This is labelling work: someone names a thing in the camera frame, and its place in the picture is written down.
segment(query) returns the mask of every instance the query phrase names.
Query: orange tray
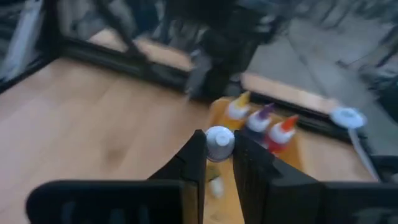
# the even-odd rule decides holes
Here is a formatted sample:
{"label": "orange tray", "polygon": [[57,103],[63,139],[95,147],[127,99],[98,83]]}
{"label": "orange tray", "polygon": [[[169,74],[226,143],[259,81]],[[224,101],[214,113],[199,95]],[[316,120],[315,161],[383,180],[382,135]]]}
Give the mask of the orange tray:
{"label": "orange tray", "polygon": [[[219,125],[218,122],[220,121],[220,118],[223,115],[227,106],[231,103],[231,100],[232,98],[220,98],[211,104],[208,127]],[[259,109],[261,109],[260,105],[251,104],[250,113],[253,113]],[[269,125],[269,128],[271,128],[274,124],[281,122],[283,120],[283,117],[276,114],[271,114],[271,119],[272,121]],[[279,159],[282,159],[284,162],[290,164],[296,169],[305,172],[303,170],[302,160],[300,158],[299,145],[299,136],[295,134],[292,140],[290,140],[287,149],[279,154]]]}

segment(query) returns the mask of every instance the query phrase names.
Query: black frame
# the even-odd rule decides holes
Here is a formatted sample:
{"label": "black frame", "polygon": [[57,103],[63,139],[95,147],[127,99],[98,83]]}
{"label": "black frame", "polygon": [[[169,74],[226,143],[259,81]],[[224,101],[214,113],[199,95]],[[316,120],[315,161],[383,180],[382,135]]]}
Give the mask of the black frame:
{"label": "black frame", "polygon": [[[60,17],[58,16],[57,4],[58,1],[44,1],[43,13],[45,14],[45,19],[40,31],[40,38],[37,43],[37,48],[40,52],[38,59],[36,59],[34,63],[31,63],[27,70],[15,80],[11,80],[7,84],[0,86],[0,92],[7,90],[25,77],[28,77],[51,63],[56,58],[60,57],[74,58],[76,60],[123,72],[133,78],[144,79],[148,82],[167,86],[177,91],[184,91],[185,83],[189,78],[189,75],[185,71],[150,62],[146,59],[144,54],[137,54],[137,52],[131,51],[122,53],[100,45],[85,42],[80,39],[64,36],[60,32],[59,28]],[[12,36],[12,33],[10,34],[11,30],[9,27],[5,27],[7,29],[3,28],[3,25],[0,23],[0,37]],[[167,75],[172,78],[165,79],[164,76],[159,75],[159,69],[157,69],[159,67],[162,67],[162,71],[166,71]],[[245,91],[240,83],[229,81],[228,84],[238,86],[241,92]],[[204,82],[203,89],[206,89],[206,85],[211,85],[211,83]],[[204,94],[198,96],[197,100],[211,102],[219,97],[212,95],[211,93],[206,93],[205,91],[203,92]],[[351,143],[347,130],[335,125],[325,113],[258,93],[253,93],[251,95],[251,101],[253,103],[260,104],[272,102],[275,104],[277,112],[282,115],[288,116],[291,114],[298,114],[300,116],[298,121],[298,126],[300,128],[329,138],[337,139],[339,141]],[[378,162],[375,162],[373,156],[370,156],[372,154],[372,150],[367,143],[366,134],[359,131],[358,136],[360,138],[362,148],[367,152],[370,160],[373,164],[379,165]],[[387,181],[387,179],[383,178],[383,170],[378,169],[378,167],[376,170],[382,181]]]}

